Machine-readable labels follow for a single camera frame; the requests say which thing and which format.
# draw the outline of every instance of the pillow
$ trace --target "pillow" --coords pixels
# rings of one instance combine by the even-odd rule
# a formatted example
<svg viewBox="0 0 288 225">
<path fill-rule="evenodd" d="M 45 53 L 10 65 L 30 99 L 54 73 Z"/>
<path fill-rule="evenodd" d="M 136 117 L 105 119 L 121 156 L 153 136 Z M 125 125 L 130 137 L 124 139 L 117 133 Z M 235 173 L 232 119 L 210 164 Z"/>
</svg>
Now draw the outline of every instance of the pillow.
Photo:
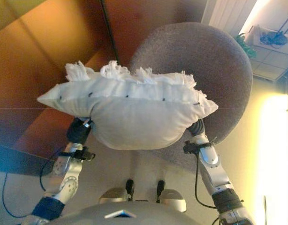
<svg viewBox="0 0 288 225">
<path fill-rule="evenodd" d="M 117 150 L 153 150 L 178 141 L 186 128 L 218 106 L 195 90 L 193 75 L 153 74 L 110 61 L 100 72 L 67 64 L 67 83 L 38 101 L 75 117 L 91 117 L 97 140 Z"/>
</svg>

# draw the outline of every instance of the wooden wall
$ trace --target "wooden wall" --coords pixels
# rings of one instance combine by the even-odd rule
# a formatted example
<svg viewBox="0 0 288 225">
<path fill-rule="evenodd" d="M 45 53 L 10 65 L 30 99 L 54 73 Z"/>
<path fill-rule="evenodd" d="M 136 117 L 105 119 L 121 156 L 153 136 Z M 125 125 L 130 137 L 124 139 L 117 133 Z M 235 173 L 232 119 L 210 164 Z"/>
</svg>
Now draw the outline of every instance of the wooden wall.
<svg viewBox="0 0 288 225">
<path fill-rule="evenodd" d="M 200 22 L 207 0 L 104 0 L 121 65 L 157 27 Z"/>
<path fill-rule="evenodd" d="M 114 60 L 110 46 L 99 0 L 46 0 L 0 30 L 0 145 L 47 157 L 65 144 L 72 117 L 36 99 L 66 63 Z"/>
</svg>

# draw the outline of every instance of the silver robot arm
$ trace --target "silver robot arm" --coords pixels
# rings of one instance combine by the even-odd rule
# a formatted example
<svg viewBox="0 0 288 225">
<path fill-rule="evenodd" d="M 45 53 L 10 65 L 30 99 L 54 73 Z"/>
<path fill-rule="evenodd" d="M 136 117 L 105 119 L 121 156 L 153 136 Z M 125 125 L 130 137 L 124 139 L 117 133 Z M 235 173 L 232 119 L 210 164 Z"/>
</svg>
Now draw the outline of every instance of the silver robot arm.
<svg viewBox="0 0 288 225">
<path fill-rule="evenodd" d="M 184 147 L 185 153 L 194 153 L 198 158 L 199 170 L 205 187 L 212 196 L 223 225 L 255 225 L 251 215 L 242 205 L 234 187 L 221 166 L 220 155 L 205 135 L 203 128 L 200 134 L 194 135 Z"/>
<path fill-rule="evenodd" d="M 42 225 L 58 218 L 65 204 L 75 195 L 83 161 L 91 161 L 95 157 L 95 154 L 89 153 L 87 147 L 83 146 L 91 129 L 90 123 L 90 119 L 74 119 L 67 132 L 70 142 L 54 163 L 49 185 L 22 225 Z"/>
</svg>

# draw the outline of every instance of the chair backrest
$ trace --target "chair backrest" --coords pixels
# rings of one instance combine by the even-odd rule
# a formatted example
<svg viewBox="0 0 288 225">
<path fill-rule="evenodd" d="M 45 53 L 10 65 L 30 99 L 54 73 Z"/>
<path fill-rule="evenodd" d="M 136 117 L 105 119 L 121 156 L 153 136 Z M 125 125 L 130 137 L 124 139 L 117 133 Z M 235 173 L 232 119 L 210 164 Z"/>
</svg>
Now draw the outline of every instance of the chair backrest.
<svg viewBox="0 0 288 225">
<path fill-rule="evenodd" d="M 233 130 L 249 100 L 252 70 L 247 55 L 229 34 L 210 26 L 186 22 L 156 29 L 132 57 L 130 71 L 140 67 L 194 75 L 195 89 L 219 106 L 204 119 L 206 134 L 215 143 Z"/>
</svg>

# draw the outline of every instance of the fluorescent light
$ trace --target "fluorescent light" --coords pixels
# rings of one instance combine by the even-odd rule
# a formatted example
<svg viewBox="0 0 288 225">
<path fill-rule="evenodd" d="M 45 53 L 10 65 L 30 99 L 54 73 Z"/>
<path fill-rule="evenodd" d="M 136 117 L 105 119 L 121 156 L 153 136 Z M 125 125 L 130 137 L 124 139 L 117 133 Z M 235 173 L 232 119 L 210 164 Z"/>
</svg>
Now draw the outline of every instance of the fluorescent light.
<svg viewBox="0 0 288 225">
<path fill-rule="evenodd" d="M 252 11 L 250 12 L 249 16 L 247 17 L 247 20 L 245 21 L 245 24 L 243 25 L 240 34 L 241 33 L 247 33 L 250 28 L 255 25 L 253 24 L 253 21 L 255 21 L 260 15 L 261 10 L 270 2 L 271 0 L 257 0 L 256 4 L 252 8 Z"/>
<path fill-rule="evenodd" d="M 273 95 L 263 105 L 260 119 L 258 170 L 254 196 L 257 224 L 288 224 L 288 96 Z"/>
</svg>

